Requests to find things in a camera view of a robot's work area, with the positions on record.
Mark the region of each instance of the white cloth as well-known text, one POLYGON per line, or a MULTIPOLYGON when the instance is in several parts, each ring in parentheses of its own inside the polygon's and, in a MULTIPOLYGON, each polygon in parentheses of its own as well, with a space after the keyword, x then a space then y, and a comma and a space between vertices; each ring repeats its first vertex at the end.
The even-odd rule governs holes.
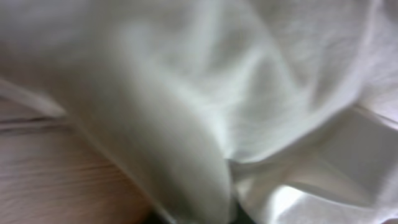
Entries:
POLYGON ((170 220, 226 223, 233 192, 258 223, 398 212, 370 121, 398 121, 396 1, 0 4, 4 79, 39 81, 170 220))

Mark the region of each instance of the wood grain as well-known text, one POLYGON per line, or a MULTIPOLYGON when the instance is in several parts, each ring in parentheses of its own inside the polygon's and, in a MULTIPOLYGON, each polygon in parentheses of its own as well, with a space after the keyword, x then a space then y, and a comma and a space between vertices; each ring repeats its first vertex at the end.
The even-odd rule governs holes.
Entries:
POLYGON ((65 121, 17 113, 5 101, 1 108, 0 224, 130 224, 146 216, 140 191, 65 121))

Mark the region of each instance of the light wood table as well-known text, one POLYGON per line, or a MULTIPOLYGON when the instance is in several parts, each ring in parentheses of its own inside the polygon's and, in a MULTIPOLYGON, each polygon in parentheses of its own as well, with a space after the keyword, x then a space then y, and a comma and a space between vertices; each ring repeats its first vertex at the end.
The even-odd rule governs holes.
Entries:
POLYGON ((149 210, 65 121, 0 99, 0 224, 133 224, 149 210))

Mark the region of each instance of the wooden floor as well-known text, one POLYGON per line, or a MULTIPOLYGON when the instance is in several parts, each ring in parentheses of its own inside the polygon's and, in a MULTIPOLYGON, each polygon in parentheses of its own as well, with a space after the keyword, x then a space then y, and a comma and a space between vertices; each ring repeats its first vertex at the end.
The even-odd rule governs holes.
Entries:
POLYGON ((133 224, 148 211, 66 121, 0 99, 0 224, 133 224))

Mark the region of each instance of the crumpled sheet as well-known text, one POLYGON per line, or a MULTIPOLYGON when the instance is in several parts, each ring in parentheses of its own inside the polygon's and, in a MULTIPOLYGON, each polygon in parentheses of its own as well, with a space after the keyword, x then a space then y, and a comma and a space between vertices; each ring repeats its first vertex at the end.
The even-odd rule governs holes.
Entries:
POLYGON ((0 3, 4 79, 171 222, 226 223, 233 197, 257 223, 398 213, 395 0, 0 3))

